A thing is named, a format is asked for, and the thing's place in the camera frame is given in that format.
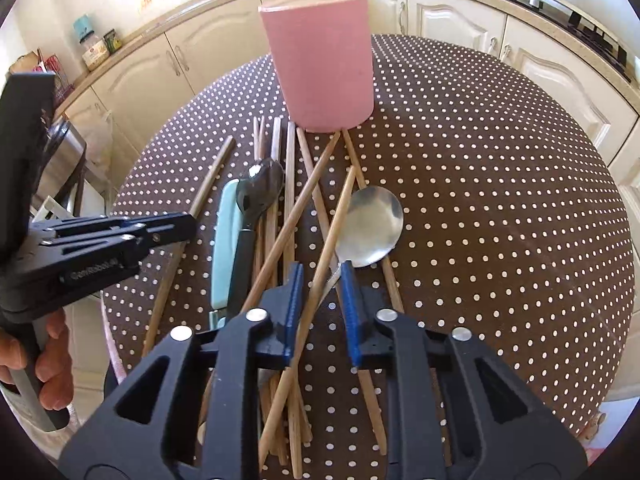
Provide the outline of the person's left hand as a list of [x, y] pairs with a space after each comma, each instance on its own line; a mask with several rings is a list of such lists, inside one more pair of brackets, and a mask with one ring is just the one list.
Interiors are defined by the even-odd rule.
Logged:
[[[68, 351], [70, 330], [66, 325], [63, 309], [47, 317], [46, 330], [49, 336], [35, 364], [35, 373], [43, 383], [39, 401], [45, 410], [59, 411], [73, 400], [73, 360]], [[13, 385], [12, 370], [21, 370], [26, 365], [27, 354], [18, 340], [1, 332], [0, 372], [1, 381]]]

